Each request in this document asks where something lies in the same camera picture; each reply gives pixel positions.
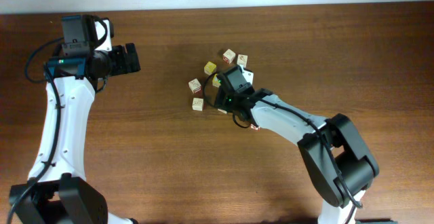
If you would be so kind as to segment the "wooden block red letter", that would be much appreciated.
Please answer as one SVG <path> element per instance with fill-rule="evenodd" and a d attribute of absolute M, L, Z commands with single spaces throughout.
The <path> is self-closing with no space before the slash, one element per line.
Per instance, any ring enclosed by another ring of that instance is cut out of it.
<path fill-rule="evenodd" d="M 250 124 L 250 128 L 253 130 L 260 130 L 260 126 L 255 126 L 254 124 Z"/>

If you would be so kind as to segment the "wooden block number drawing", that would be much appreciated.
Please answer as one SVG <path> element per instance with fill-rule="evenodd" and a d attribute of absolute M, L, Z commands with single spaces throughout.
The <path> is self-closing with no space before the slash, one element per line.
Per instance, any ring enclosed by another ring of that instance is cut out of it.
<path fill-rule="evenodd" d="M 219 112 L 227 114 L 227 111 L 223 110 L 223 109 L 217 109 Z"/>

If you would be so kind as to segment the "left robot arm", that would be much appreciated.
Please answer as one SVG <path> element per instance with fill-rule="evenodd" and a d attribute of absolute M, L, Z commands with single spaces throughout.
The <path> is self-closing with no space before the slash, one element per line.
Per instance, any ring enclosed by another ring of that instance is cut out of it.
<path fill-rule="evenodd" d="M 13 185 L 7 223 L 135 223 L 109 212 L 86 181 L 90 109 L 110 77 L 140 70 L 133 43 L 113 45 L 113 23 L 95 15 L 65 16 L 63 36 L 43 64 L 47 110 L 38 154 L 25 184 Z"/>

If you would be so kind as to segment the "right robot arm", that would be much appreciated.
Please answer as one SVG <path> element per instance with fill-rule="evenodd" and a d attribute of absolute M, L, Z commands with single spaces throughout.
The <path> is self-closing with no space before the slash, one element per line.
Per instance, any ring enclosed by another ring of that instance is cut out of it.
<path fill-rule="evenodd" d="M 298 147 L 323 199 L 318 223 L 357 223 L 355 214 L 379 165 L 354 123 L 341 113 L 331 118 L 312 115 L 270 90 L 256 90 L 253 76 L 239 65 L 217 73 L 214 107 L 232 113 L 239 127 L 270 130 Z"/>

